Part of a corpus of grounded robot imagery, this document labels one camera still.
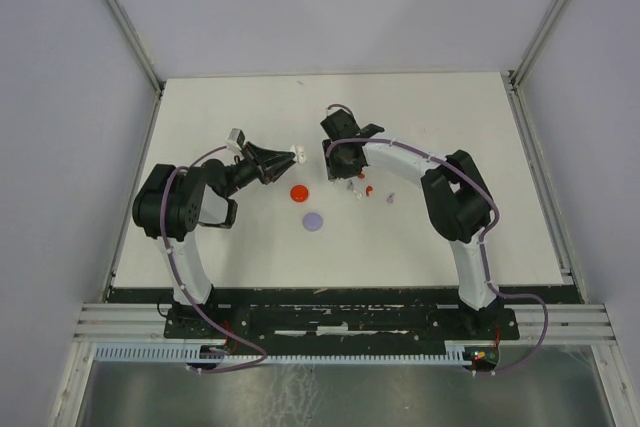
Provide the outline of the white round charging case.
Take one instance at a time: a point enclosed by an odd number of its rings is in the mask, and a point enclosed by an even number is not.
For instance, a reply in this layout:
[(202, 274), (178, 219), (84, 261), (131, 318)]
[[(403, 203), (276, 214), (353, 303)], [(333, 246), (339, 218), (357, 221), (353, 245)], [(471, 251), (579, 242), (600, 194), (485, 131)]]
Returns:
[(307, 157), (306, 157), (306, 151), (304, 149), (303, 146), (301, 145), (294, 145), (292, 147), (292, 152), (294, 154), (294, 161), (298, 164), (305, 164)]

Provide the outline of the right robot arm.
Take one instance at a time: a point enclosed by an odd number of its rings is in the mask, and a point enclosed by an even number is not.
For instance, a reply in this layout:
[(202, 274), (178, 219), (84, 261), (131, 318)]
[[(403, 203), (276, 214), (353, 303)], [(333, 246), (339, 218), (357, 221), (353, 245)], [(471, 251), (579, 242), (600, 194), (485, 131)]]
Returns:
[(339, 110), (321, 121), (328, 178), (350, 179), (373, 167), (407, 180), (422, 190), (435, 231), (449, 241), (458, 275), (458, 295), (466, 307), (458, 315), (467, 336), (481, 338), (495, 326), (489, 308), (499, 297), (491, 280), (486, 235), (499, 211), (471, 155), (424, 152), (388, 138), (382, 127), (361, 127)]

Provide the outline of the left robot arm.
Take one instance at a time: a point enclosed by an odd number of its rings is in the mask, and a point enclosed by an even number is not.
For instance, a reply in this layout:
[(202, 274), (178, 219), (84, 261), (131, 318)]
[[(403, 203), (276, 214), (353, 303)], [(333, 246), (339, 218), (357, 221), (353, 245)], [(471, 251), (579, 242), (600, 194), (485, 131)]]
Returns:
[(173, 302), (192, 307), (187, 326), (209, 337), (221, 325), (220, 311), (210, 306), (214, 287), (205, 273), (195, 230), (229, 229), (237, 217), (233, 196), (254, 181), (269, 185), (291, 167), (306, 161), (301, 146), (270, 150), (251, 142), (234, 141), (226, 147), (234, 160), (214, 157), (215, 148), (189, 166), (157, 164), (142, 183), (133, 203), (134, 224), (154, 240), (173, 282)]

